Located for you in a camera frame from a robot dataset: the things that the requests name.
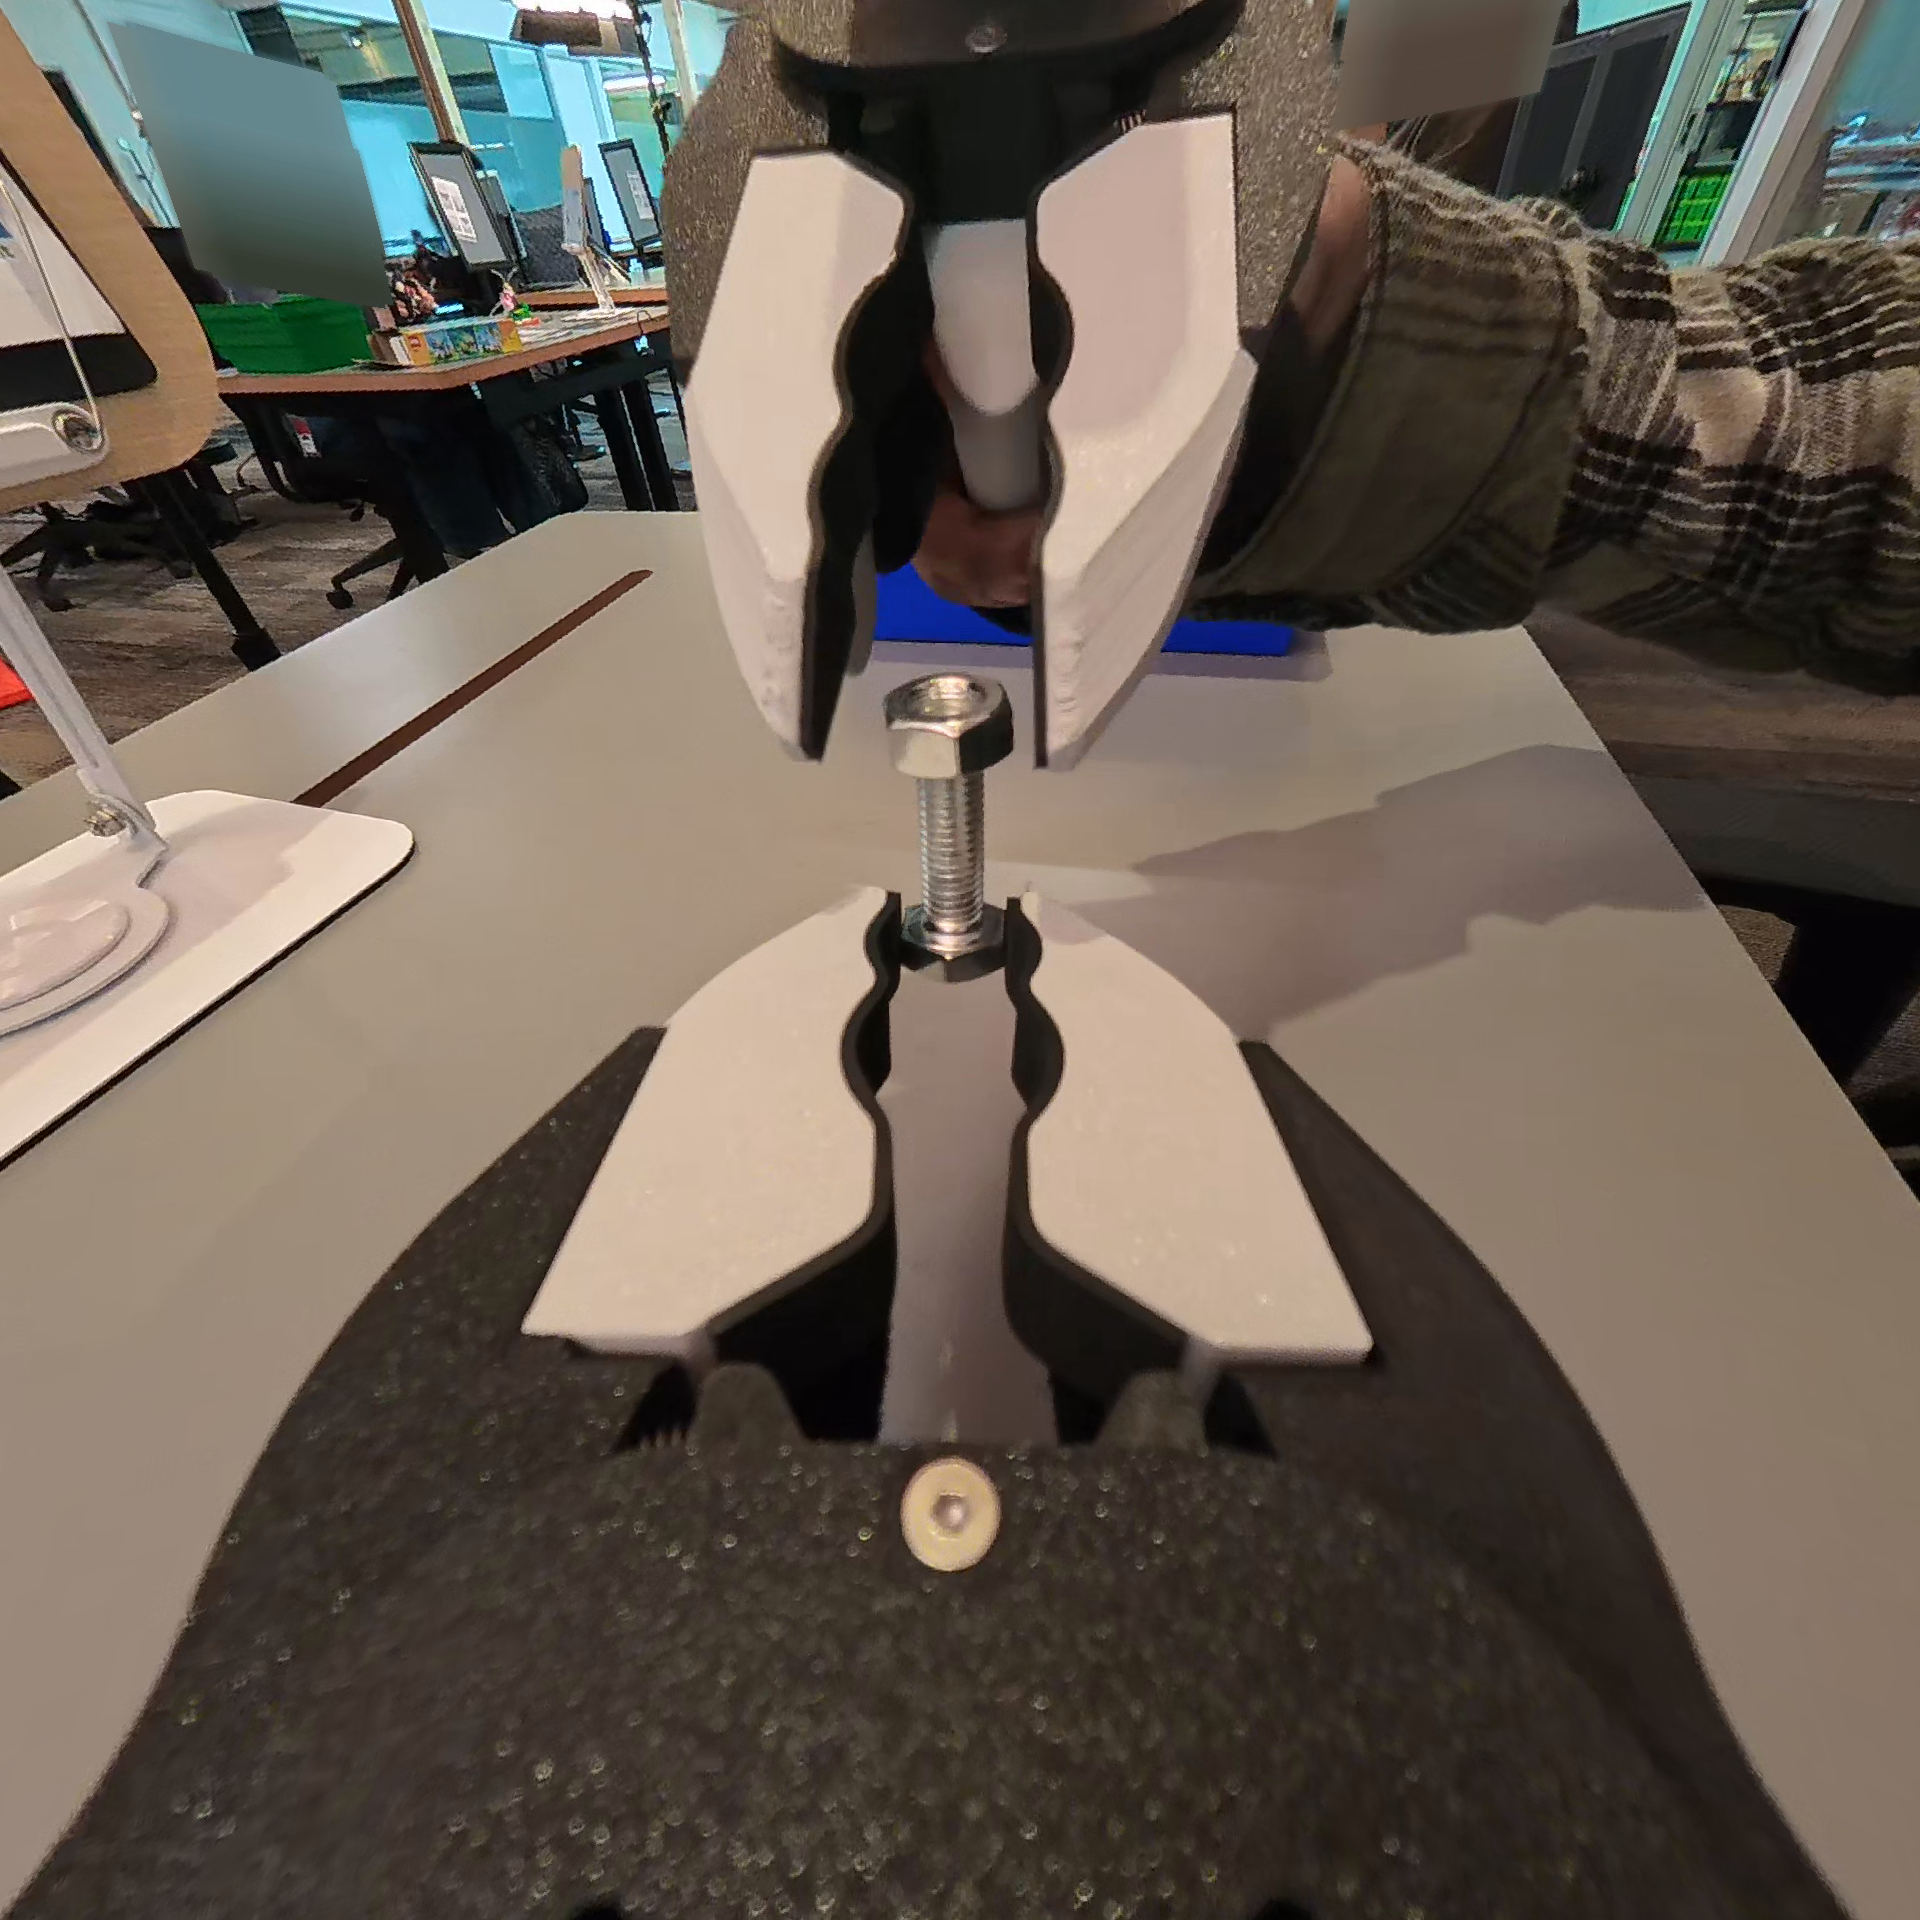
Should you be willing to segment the white tablet stand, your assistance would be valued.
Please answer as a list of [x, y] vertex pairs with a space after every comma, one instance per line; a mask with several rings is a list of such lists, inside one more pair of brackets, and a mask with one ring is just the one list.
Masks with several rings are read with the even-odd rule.
[[395, 879], [409, 826], [226, 790], [139, 796], [22, 593], [4, 661], [84, 789], [78, 835], [2, 876], [2, 1160]]

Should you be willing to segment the long wooden desk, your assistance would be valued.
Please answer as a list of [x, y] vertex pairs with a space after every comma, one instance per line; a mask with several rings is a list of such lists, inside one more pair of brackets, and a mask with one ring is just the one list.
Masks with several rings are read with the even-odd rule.
[[367, 363], [318, 372], [218, 372], [214, 391], [245, 424], [267, 413], [300, 421], [344, 421], [374, 429], [389, 421], [512, 429], [568, 406], [595, 413], [603, 442], [632, 514], [681, 513], [676, 469], [660, 439], [654, 379], [676, 383], [666, 301], [553, 310], [518, 348], [427, 367]]

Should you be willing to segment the tablet with wooden frame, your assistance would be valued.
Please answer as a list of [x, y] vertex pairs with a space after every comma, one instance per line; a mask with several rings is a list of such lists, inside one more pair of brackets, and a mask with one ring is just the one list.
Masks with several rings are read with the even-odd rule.
[[[191, 462], [220, 413], [198, 317], [9, 23], [2, 151], [15, 252], [4, 261], [4, 376], [26, 372], [40, 331], [76, 392], [4, 409], [4, 513]], [[118, 392], [92, 381], [83, 360], [86, 318], [113, 318], [92, 340], [127, 343], [153, 376]]]

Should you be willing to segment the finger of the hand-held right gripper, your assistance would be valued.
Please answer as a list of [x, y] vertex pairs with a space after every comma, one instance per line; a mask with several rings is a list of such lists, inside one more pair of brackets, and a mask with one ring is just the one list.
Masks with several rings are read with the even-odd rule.
[[901, 265], [901, 190], [833, 151], [748, 162], [684, 424], [732, 662], [788, 757], [821, 761], [859, 630], [857, 507], [828, 474], [857, 403], [853, 324]]
[[1069, 320], [1047, 406], [1037, 764], [1062, 773], [1182, 614], [1257, 363], [1238, 329], [1236, 129], [1143, 123], [1039, 197], [1037, 262]]

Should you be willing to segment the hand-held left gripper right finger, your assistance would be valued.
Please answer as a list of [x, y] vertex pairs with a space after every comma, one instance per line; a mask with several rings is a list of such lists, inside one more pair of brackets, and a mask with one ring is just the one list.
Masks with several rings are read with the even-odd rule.
[[1028, 892], [1015, 1007], [1015, 1328], [1048, 1371], [1373, 1356], [1253, 1062], [1200, 997]]

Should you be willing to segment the silver hex nut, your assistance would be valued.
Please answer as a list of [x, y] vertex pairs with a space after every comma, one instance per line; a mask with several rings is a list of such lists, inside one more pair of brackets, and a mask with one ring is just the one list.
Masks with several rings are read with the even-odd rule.
[[954, 984], [972, 983], [1000, 973], [1005, 955], [1005, 913], [999, 906], [987, 905], [977, 924], [959, 933], [935, 926], [924, 902], [914, 902], [901, 915], [902, 970], [935, 973]]

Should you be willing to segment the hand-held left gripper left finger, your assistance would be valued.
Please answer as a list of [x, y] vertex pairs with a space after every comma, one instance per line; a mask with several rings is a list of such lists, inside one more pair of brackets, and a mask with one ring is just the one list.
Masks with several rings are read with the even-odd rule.
[[521, 1323], [606, 1356], [713, 1366], [889, 1222], [860, 1060], [898, 986], [901, 898], [857, 887], [713, 975], [665, 1027]]

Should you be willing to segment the person's right hand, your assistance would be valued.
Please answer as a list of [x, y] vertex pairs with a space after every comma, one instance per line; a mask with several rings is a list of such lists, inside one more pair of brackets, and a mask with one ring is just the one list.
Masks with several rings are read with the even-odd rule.
[[1043, 517], [1037, 508], [991, 510], [968, 493], [936, 490], [914, 569], [954, 606], [975, 612], [1027, 608], [1034, 597]]

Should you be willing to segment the blue plastic bin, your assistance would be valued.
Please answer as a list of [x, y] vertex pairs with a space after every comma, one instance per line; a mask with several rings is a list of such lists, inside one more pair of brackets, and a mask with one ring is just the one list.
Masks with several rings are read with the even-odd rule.
[[[1027, 648], [1033, 635], [1025, 621], [1027, 617], [1015, 612], [981, 612], [946, 600], [912, 566], [876, 578], [881, 642]], [[1162, 652], [1186, 659], [1284, 661], [1297, 638], [1297, 630], [1284, 623], [1180, 618], [1169, 630]]]

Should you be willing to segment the dark grey chair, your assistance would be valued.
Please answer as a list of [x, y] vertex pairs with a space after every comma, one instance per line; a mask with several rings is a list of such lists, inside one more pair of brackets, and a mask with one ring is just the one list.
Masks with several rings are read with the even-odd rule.
[[1728, 781], [1631, 778], [1706, 897], [1791, 931], [1774, 994], [1848, 1086], [1918, 986], [1918, 803]]

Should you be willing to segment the green box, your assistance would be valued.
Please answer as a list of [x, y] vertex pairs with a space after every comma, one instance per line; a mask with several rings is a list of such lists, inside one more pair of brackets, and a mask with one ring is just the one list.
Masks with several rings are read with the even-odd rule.
[[373, 358], [368, 317], [343, 301], [196, 303], [217, 360], [235, 372], [343, 372]]

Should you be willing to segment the black monitor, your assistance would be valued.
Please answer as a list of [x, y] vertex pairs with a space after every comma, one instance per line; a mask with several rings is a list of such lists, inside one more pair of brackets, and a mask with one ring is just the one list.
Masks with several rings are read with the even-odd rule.
[[517, 254], [462, 142], [412, 142], [409, 154], [447, 243], [471, 270], [505, 275]]

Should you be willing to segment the person's right forearm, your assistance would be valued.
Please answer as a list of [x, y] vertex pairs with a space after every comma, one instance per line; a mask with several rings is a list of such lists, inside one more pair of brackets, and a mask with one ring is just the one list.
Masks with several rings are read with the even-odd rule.
[[1916, 240], [1717, 268], [1343, 137], [1197, 617], [1918, 689]]

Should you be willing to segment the silver hex bolt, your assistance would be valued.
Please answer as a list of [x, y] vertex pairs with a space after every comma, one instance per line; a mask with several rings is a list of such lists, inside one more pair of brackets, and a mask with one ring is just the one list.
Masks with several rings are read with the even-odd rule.
[[893, 689], [882, 702], [893, 766], [916, 790], [920, 887], [945, 933], [978, 924], [989, 902], [989, 774], [1015, 752], [1002, 685], [946, 671]]

